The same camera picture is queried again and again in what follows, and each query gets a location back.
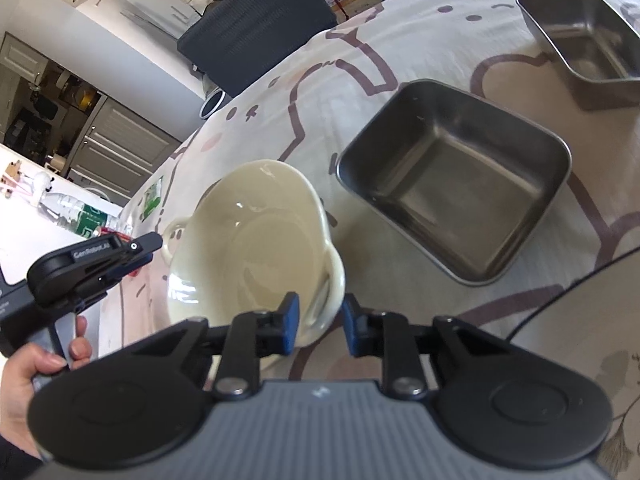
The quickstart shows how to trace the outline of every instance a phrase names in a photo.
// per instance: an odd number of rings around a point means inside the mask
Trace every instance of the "dark gray chair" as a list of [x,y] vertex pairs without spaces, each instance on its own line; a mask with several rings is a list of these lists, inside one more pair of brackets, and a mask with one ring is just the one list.
[[322,30],[335,27],[324,0],[222,0],[178,40],[178,51],[231,96]]

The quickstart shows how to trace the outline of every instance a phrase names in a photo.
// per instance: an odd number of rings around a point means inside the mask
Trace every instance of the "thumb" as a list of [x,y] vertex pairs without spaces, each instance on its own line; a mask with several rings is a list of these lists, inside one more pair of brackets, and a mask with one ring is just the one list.
[[12,381],[30,382],[37,374],[51,375],[66,366],[66,360],[47,352],[35,343],[27,343],[4,364],[4,374]]

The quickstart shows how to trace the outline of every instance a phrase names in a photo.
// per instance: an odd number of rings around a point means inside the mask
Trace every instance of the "metal tray rim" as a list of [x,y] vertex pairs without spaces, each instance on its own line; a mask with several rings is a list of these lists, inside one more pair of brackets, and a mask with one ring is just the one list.
[[[436,85],[443,86],[445,88],[449,88],[449,89],[455,90],[457,92],[461,92],[463,94],[466,94],[467,96],[472,97],[473,99],[476,99],[476,100],[478,100],[478,101],[480,101],[482,103],[485,103],[485,104],[487,104],[489,106],[492,106],[493,108],[497,108],[498,110],[501,110],[501,111],[503,111],[505,113],[508,113],[508,114],[520,119],[521,121],[523,121],[523,122],[525,122],[527,124],[530,124],[530,126],[533,126],[533,127],[537,128],[538,130],[540,130],[541,132],[547,134],[548,136],[553,137],[564,148],[564,151],[565,151],[565,153],[567,155],[568,167],[567,167],[566,174],[562,178],[562,181],[560,182],[560,184],[558,184],[558,188],[556,189],[556,192],[553,194],[553,196],[549,199],[549,202],[546,204],[546,207],[545,207],[544,211],[542,212],[542,214],[540,215],[540,217],[538,218],[536,223],[531,228],[531,231],[529,232],[529,234],[521,241],[519,247],[511,255],[511,257],[510,257],[509,261],[507,262],[507,264],[505,264],[505,266],[499,272],[497,272],[494,276],[491,276],[490,278],[488,278],[486,280],[481,280],[481,281],[475,282],[475,281],[471,281],[471,280],[466,280],[465,278],[462,278],[462,277],[458,276],[452,269],[449,269],[449,267],[447,267],[442,261],[440,261],[435,254],[431,253],[431,251],[427,250],[425,247],[420,245],[408,232],[406,232],[404,229],[402,229],[401,226],[399,226],[396,222],[394,222],[393,219],[389,218],[389,216],[385,215],[378,208],[372,206],[369,202],[367,202],[367,200],[365,200],[362,196],[360,196],[353,189],[351,189],[349,186],[347,186],[344,183],[344,180],[342,179],[342,175],[340,174],[341,173],[340,169],[342,167],[342,158],[343,158],[344,154],[356,142],[356,140],[360,138],[360,136],[364,133],[364,131],[367,129],[367,127],[373,121],[375,121],[382,112],[384,112],[384,110],[389,106],[389,103],[392,101],[392,99],[394,97],[396,97],[396,95],[398,95],[404,88],[406,88],[406,86],[409,86],[409,85],[414,84],[414,83],[421,83],[421,82],[434,83]],[[424,78],[424,79],[415,79],[415,80],[411,81],[410,83],[408,83],[407,85],[402,86],[402,88],[398,88],[398,90],[396,90],[394,92],[394,94],[383,105],[383,107],[380,108],[380,110],[377,111],[377,113],[367,122],[367,124],[365,124],[362,127],[360,132],[355,137],[353,137],[353,139],[351,139],[351,141],[347,144],[347,146],[342,150],[342,153],[340,154],[340,156],[338,157],[338,160],[336,161],[335,176],[336,176],[336,179],[338,180],[338,182],[340,183],[340,185],[345,190],[347,190],[348,193],[350,193],[351,195],[356,197],[362,203],[365,203],[369,208],[373,209],[373,211],[375,211],[375,213],[377,215],[379,215],[380,217],[385,219],[386,222],[388,222],[391,226],[393,226],[396,229],[396,231],[398,231],[402,236],[404,236],[407,240],[409,240],[416,248],[418,248],[425,256],[427,256],[428,259],[430,259],[444,273],[448,274],[451,278],[453,278],[458,283],[461,283],[462,285],[466,285],[466,286],[485,286],[485,285],[490,285],[491,283],[496,282],[497,280],[499,280],[507,272],[507,270],[509,270],[509,268],[513,265],[513,263],[516,261],[517,257],[520,254],[520,251],[528,243],[528,241],[531,239],[531,237],[533,236],[534,232],[537,230],[538,226],[540,225],[540,222],[542,222],[544,217],[548,214],[549,210],[551,209],[551,206],[555,202],[559,191],[562,189],[564,184],[566,184],[566,181],[569,179],[569,176],[571,175],[573,164],[574,164],[574,160],[573,160],[573,157],[572,157],[572,154],[571,154],[571,150],[569,149],[569,146],[567,145],[567,143],[564,142],[564,139],[562,139],[562,137],[560,137],[558,134],[552,132],[548,128],[545,128],[544,126],[541,126],[540,124],[537,124],[534,121],[531,121],[530,119],[527,119],[526,117],[524,117],[524,116],[522,116],[522,115],[520,115],[518,113],[511,112],[510,110],[507,110],[506,108],[498,106],[497,104],[494,104],[494,103],[492,103],[491,101],[489,101],[487,99],[484,99],[484,98],[479,97],[477,95],[471,94],[470,92],[466,92],[464,90],[461,90],[460,88],[456,88],[455,86],[443,83],[441,81],[437,81],[435,79]]]
[[[609,7],[609,9],[611,9],[613,12],[615,12],[625,23],[626,26],[629,27],[630,30],[632,30],[634,32],[634,34],[638,37],[638,39],[640,40],[640,34],[638,33],[638,31],[636,31],[631,25],[630,23],[625,19],[624,16],[622,16],[609,2],[607,2],[606,0],[600,0],[603,4],[605,4],[607,7]],[[544,31],[544,29],[540,26],[540,24],[538,23],[538,20],[536,20],[531,13],[525,9],[525,7],[522,5],[522,3],[520,2],[520,0],[516,0],[516,3],[518,4],[518,6],[520,7],[521,12],[525,13],[529,19],[536,25],[536,27],[538,28],[538,30],[540,31],[540,33],[546,38],[546,40],[549,42],[549,44],[553,47],[553,50],[556,52],[556,54],[558,54],[559,59],[562,61],[562,65],[571,73],[572,76],[581,79],[584,82],[590,83],[590,84],[596,84],[596,85],[609,85],[609,84],[616,84],[616,83],[622,83],[622,82],[638,82],[640,81],[640,77],[619,77],[616,79],[589,79],[588,77],[583,76],[582,74],[576,72],[571,65],[569,65],[566,62],[566,59],[564,58],[564,56],[562,55],[562,52],[560,52],[558,50],[558,47],[556,46],[556,43],[548,36],[548,34]]]

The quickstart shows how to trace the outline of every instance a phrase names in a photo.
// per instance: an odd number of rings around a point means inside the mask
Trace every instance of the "cream ceramic bowl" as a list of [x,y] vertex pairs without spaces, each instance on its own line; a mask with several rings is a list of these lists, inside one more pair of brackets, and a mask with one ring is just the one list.
[[[168,240],[178,229],[184,231],[171,254]],[[258,160],[238,167],[162,237],[172,323],[204,316],[210,326],[227,325],[240,312],[276,310],[294,291],[300,296],[296,346],[306,346],[340,309],[344,267],[324,208],[288,164]]]

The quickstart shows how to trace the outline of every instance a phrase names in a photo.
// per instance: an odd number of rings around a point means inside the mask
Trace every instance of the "finger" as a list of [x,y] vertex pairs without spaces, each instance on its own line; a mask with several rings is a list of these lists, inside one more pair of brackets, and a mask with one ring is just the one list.
[[89,364],[91,359],[80,359],[79,361],[74,361],[71,365],[72,370],[78,370],[78,368],[82,368],[83,366]]
[[86,332],[87,320],[84,316],[76,316],[76,335],[82,337]]
[[4,365],[7,380],[28,382],[37,374],[51,375],[66,365],[64,358],[50,354],[35,343],[27,343],[11,356]]
[[76,337],[69,344],[69,353],[75,360],[88,359],[92,354],[91,343],[84,337]]

